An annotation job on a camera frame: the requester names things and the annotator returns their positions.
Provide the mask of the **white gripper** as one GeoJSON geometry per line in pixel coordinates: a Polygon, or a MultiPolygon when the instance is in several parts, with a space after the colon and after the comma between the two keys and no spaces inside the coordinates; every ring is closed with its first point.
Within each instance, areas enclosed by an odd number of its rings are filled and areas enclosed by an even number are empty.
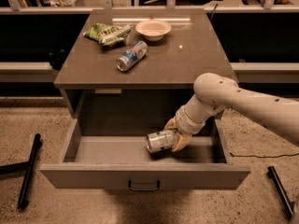
{"type": "Polygon", "coordinates": [[[205,122],[196,123],[192,121],[185,111],[183,105],[175,115],[175,118],[171,118],[164,126],[165,130],[178,129],[180,133],[177,133],[177,142],[172,146],[171,150],[177,152],[185,148],[191,141],[191,134],[199,133],[205,126],[205,122]]]}

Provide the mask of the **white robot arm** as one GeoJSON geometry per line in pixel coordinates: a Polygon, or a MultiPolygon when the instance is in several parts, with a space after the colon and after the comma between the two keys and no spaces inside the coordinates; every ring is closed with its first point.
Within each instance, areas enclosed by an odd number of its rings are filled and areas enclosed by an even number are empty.
{"type": "Polygon", "coordinates": [[[165,125],[177,130],[178,140],[172,151],[185,148],[206,121],[225,107],[264,126],[269,131],[299,146],[299,102],[241,89],[228,78],[213,73],[199,76],[193,84],[194,95],[165,125]]]}

